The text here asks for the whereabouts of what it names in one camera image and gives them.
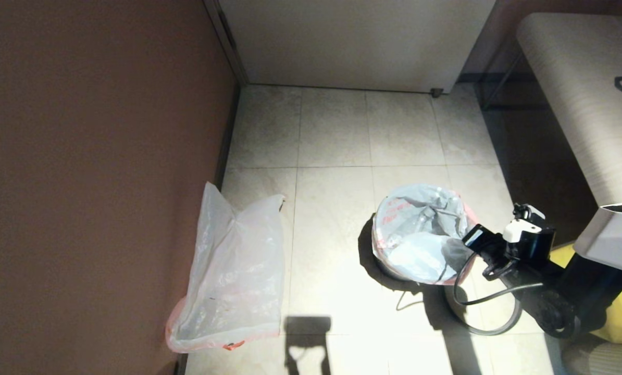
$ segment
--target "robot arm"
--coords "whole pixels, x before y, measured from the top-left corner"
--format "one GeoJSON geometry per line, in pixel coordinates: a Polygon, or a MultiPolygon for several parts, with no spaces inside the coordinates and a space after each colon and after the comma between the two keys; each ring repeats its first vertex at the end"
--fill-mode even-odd
{"type": "Polygon", "coordinates": [[[503,233],[478,224],[464,244],[487,263],[482,275],[500,279],[549,335],[570,338],[602,327],[622,291],[622,269],[575,254],[566,268],[549,260],[554,228],[535,207],[514,205],[503,233]]]}

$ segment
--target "bench leg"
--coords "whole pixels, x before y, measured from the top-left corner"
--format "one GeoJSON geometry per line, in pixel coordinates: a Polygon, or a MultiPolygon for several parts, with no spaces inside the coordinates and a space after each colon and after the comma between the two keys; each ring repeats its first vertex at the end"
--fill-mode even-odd
{"type": "Polygon", "coordinates": [[[487,100],[485,100],[485,102],[482,104],[482,110],[483,111],[487,111],[487,109],[489,108],[489,105],[492,102],[492,99],[494,99],[494,97],[499,92],[499,90],[501,90],[501,87],[503,87],[503,84],[506,83],[506,81],[508,80],[509,76],[511,76],[511,74],[513,74],[513,71],[514,71],[515,67],[520,62],[520,60],[521,60],[521,58],[523,56],[524,56],[523,52],[520,51],[520,53],[518,53],[517,57],[515,57],[515,59],[511,63],[511,66],[508,67],[508,70],[506,71],[506,74],[504,74],[503,78],[501,78],[501,81],[499,81],[499,84],[496,86],[496,88],[494,88],[492,93],[489,94],[489,97],[487,98],[487,100]]]}

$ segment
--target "brown wall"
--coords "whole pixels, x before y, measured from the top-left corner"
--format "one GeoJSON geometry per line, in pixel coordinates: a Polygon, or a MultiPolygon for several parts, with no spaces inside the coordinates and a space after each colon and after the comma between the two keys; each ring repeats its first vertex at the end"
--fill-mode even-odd
{"type": "Polygon", "coordinates": [[[171,373],[234,85],[199,0],[0,0],[0,373],[171,373]]]}
{"type": "Polygon", "coordinates": [[[462,73],[506,71],[519,52],[517,26],[535,12],[622,15],[622,0],[496,0],[462,73]]]}

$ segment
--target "white plastic bag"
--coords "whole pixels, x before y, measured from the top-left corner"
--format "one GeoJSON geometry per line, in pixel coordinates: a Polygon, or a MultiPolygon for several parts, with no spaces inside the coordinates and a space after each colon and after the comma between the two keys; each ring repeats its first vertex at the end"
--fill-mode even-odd
{"type": "Polygon", "coordinates": [[[401,186],[378,206],[374,255],[400,278],[449,284],[471,254],[461,239],[475,223],[455,192],[423,183],[401,186]]]}
{"type": "Polygon", "coordinates": [[[188,292],[166,325],[170,349],[233,349],[279,334],[282,202],[283,195],[274,195],[235,212],[216,186],[206,184],[188,292]]]}

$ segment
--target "crumpled plastic bag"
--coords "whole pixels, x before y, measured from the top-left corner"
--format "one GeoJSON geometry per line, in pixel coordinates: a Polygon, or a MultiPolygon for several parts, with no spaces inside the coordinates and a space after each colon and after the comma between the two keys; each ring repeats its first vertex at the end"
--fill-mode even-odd
{"type": "Polygon", "coordinates": [[[188,292],[166,325],[172,351],[233,349],[279,334],[283,198],[274,195],[237,212],[216,186],[206,184],[188,292]]]}
{"type": "Polygon", "coordinates": [[[476,222],[451,190],[423,183],[401,186],[378,206],[373,252],[404,280],[451,285],[471,255],[462,238],[476,222]]]}

